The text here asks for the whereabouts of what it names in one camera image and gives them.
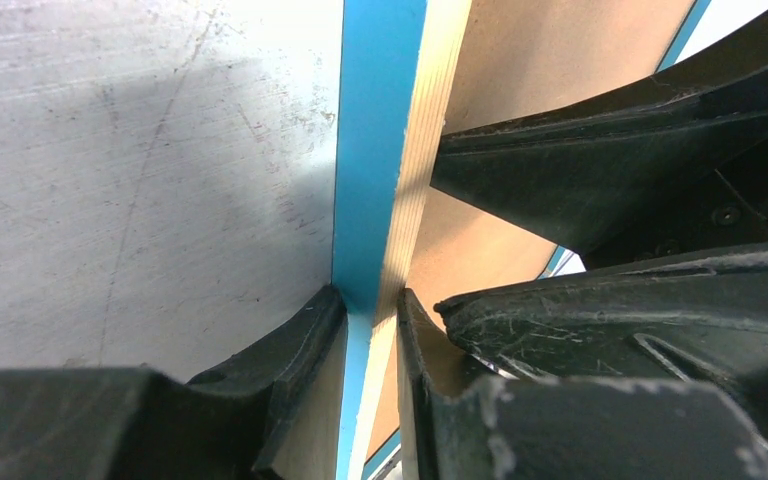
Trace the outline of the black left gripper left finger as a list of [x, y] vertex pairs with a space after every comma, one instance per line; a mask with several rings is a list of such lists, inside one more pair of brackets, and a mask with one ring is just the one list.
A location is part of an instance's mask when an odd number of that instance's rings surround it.
[[0, 479], [332, 479], [346, 346], [325, 286], [185, 383], [146, 367], [0, 370]]

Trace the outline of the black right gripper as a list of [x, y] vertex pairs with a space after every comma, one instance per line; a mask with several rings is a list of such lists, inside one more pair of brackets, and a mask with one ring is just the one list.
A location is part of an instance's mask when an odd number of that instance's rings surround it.
[[710, 382], [768, 449], [768, 10], [626, 86], [446, 135], [431, 184], [589, 270], [438, 303], [452, 343], [520, 378]]

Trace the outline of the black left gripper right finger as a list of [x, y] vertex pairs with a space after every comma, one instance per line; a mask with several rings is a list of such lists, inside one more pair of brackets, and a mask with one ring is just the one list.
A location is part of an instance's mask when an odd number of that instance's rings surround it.
[[508, 379], [397, 303], [406, 479], [768, 479], [749, 417], [705, 383]]

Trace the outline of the brown cardboard backing board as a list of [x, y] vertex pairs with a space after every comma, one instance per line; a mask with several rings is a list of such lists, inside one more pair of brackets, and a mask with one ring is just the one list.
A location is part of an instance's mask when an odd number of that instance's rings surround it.
[[[687, 1], [475, 1], [442, 130], [557, 109], [652, 74]], [[537, 278], [552, 242], [429, 190], [407, 285], [426, 309]]]

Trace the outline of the blue wooden picture frame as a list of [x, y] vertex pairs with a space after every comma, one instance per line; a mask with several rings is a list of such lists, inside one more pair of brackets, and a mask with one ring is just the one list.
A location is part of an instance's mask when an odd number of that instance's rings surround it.
[[326, 157], [331, 279], [348, 306], [336, 477], [358, 479], [423, 251], [444, 133], [565, 106], [653, 73], [691, 1], [281, 1], [294, 46], [339, 54]]

